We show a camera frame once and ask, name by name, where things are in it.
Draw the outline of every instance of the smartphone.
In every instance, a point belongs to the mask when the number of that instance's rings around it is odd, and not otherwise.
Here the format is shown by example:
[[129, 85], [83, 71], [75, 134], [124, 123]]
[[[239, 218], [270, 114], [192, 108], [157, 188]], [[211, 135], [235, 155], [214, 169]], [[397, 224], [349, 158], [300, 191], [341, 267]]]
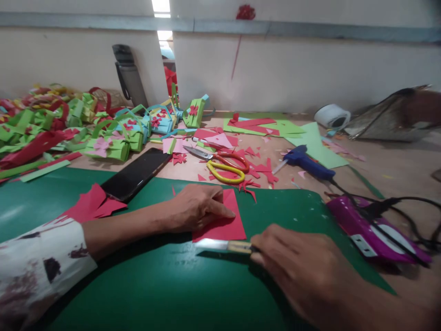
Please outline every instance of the smartphone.
[[123, 170], [101, 185], [106, 194], [118, 201], [129, 202], [170, 160], [171, 155], [150, 148]]

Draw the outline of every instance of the tape roll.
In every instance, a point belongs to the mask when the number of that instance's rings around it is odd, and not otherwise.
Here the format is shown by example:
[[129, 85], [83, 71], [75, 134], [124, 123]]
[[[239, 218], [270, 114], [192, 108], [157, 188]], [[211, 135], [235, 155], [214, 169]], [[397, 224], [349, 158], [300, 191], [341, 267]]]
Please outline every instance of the tape roll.
[[351, 119], [351, 113], [337, 106], [330, 104], [320, 108], [314, 115], [314, 120], [326, 128], [343, 128]]

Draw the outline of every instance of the green cutting mat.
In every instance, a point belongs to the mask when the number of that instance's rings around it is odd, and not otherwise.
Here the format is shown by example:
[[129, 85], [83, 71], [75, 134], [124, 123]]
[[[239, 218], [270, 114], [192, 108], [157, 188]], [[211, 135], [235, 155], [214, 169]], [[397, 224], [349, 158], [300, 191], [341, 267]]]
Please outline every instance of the green cutting mat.
[[[45, 223], [77, 201], [108, 171], [63, 168], [29, 183], [0, 187], [0, 242]], [[189, 182], [154, 178], [130, 210], [173, 198]], [[247, 237], [269, 224], [328, 234], [364, 279], [393, 290], [336, 225], [320, 196], [306, 190], [238, 193]], [[128, 246], [65, 295], [40, 325], [49, 330], [313, 330], [289, 307], [271, 278], [247, 256], [201, 252], [190, 234], [162, 235]]]

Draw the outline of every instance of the sleeve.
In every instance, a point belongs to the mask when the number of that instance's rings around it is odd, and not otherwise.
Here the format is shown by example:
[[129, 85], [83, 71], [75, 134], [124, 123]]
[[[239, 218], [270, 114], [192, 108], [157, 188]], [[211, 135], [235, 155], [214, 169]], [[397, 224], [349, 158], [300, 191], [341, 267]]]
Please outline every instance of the sleeve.
[[0, 244], [0, 330], [20, 330], [97, 268], [82, 226], [52, 221]]

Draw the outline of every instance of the pink device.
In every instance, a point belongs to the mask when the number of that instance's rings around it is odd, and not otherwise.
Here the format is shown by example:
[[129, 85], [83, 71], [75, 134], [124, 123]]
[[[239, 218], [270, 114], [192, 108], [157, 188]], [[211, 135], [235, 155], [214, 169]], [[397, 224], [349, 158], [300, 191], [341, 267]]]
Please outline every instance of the pink device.
[[[369, 202], [362, 198], [354, 197], [354, 199], [360, 207], [369, 205]], [[340, 196], [328, 202], [326, 206], [337, 220], [339, 226], [349, 235], [360, 250], [360, 253], [366, 258], [379, 262], [416, 263], [412, 257], [387, 239], [366, 219], [361, 217], [348, 197]], [[400, 231], [384, 217], [377, 218], [376, 220], [380, 228], [421, 260], [426, 263], [432, 262], [432, 258], [429, 255], [424, 253], [411, 240], [401, 234]]]

